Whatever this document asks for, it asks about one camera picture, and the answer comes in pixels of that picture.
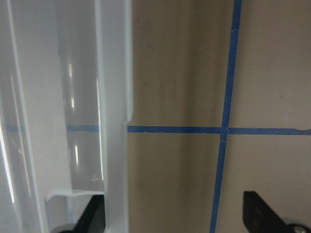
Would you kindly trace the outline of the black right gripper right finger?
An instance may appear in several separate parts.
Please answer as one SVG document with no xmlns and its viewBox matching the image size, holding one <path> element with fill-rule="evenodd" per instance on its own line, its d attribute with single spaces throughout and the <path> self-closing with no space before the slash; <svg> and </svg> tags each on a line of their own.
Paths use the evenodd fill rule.
<svg viewBox="0 0 311 233">
<path fill-rule="evenodd" d="M 255 191 L 243 193 L 243 223 L 249 233 L 294 232 Z"/>
</svg>

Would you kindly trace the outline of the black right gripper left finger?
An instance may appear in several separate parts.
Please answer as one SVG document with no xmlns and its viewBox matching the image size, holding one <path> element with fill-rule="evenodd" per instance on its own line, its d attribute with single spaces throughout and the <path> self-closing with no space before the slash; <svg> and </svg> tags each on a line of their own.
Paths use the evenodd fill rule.
<svg viewBox="0 0 311 233">
<path fill-rule="evenodd" d="M 93 195 L 72 232 L 103 233 L 105 226 L 104 195 Z"/>
</svg>

